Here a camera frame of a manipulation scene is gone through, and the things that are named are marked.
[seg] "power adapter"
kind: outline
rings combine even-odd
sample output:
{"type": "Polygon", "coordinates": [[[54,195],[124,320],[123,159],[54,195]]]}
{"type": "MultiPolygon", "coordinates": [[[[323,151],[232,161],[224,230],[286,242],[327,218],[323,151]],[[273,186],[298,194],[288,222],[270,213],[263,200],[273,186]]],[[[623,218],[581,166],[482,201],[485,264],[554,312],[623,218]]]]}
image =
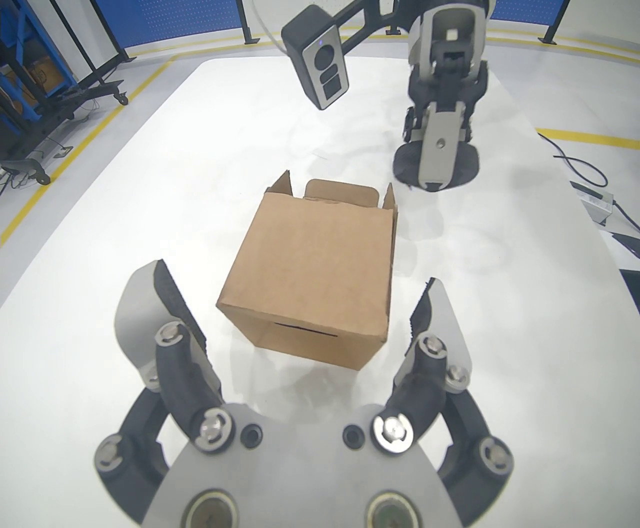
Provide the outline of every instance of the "power adapter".
{"type": "Polygon", "coordinates": [[[594,191],[576,182],[570,182],[570,184],[582,200],[582,204],[591,219],[596,223],[605,225],[607,218],[613,212],[613,195],[605,191],[594,191]]]}

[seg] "screw hole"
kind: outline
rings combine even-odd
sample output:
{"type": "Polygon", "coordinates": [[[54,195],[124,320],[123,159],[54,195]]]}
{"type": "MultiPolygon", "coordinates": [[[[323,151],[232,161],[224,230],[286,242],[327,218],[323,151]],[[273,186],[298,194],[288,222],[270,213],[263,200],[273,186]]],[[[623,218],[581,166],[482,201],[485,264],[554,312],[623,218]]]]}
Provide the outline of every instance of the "screw hole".
{"type": "Polygon", "coordinates": [[[360,449],[364,445],[364,431],[357,425],[348,425],[342,432],[342,441],[349,449],[360,449]]]}
{"type": "Polygon", "coordinates": [[[262,442],[262,429],[258,424],[249,424],[240,433],[240,442],[247,449],[255,449],[262,442]]]}

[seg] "robotic hand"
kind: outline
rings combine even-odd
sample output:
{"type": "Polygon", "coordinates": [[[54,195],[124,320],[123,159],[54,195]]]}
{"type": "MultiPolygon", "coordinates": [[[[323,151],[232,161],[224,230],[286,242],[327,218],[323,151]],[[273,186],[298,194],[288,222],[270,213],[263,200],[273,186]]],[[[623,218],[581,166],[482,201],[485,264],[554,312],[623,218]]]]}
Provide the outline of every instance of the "robotic hand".
{"type": "Polygon", "coordinates": [[[344,54],[385,26],[405,29],[413,106],[394,175],[426,191],[467,183],[479,171],[470,121],[487,87],[481,57],[495,0],[398,0],[394,6],[382,15],[379,0],[355,0],[332,17],[310,5],[282,28],[287,54],[307,97],[324,110],[349,88],[344,54]],[[360,11],[364,27],[342,42],[338,28],[360,11]]]}
{"type": "Polygon", "coordinates": [[[115,327],[145,388],[94,464],[143,528],[461,528],[513,470],[467,390],[470,357],[436,279],[411,316],[386,405],[319,424],[223,400],[206,339],[161,260],[133,274],[115,327]],[[436,471],[416,444],[439,413],[453,444],[436,471]],[[171,469],[156,440],[168,414],[189,438],[171,469]]]}

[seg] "white table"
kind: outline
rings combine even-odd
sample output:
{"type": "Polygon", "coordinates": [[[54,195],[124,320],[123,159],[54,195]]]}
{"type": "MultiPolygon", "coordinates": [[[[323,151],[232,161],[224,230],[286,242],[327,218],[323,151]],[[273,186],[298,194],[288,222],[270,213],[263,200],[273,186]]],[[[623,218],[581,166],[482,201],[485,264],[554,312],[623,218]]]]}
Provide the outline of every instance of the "white table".
{"type": "MultiPolygon", "coordinates": [[[[166,259],[208,337],[227,401],[314,420],[383,403],[430,276],[444,281],[474,362],[470,390],[515,454],[492,528],[637,526],[640,319],[573,190],[491,79],[474,116],[481,173],[435,195],[396,185],[390,334],[361,371],[254,349],[215,301],[266,186],[291,169],[383,190],[400,144],[408,67],[348,60],[324,112],[286,58],[204,63],[78,201],[0,310],[0,525],[130,522],[94,469],[142,384],[113,316],[130,274],[166,259]]],[[[184,437],[161,435],[173,461],[184,437]]],[[[423,439],[438,465],[439,422],[423,439]]]]}

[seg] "blue wall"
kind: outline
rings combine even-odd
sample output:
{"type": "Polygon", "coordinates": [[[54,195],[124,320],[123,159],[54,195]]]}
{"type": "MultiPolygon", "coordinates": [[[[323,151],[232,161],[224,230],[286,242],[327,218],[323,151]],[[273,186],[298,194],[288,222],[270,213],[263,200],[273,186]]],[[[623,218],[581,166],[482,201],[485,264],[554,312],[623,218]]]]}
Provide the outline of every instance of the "blue wall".
{"type": "Polygon", "coordinates": [[[235,0],[97,0],[122,47],[240,27],[235,0]]]}
{"type": "MultiPolygon", "coordinates": [[[[497,0],[493,18],[549,26],[556,18],[562,1],[497,0]]],[[[97,2],[122,47],[240,27],[235,0],[97,2]]]]}
{"type": "Polygon", "coordinates": [[[550,26],[563,0],[496,0],[493,19],[550,26]]]}

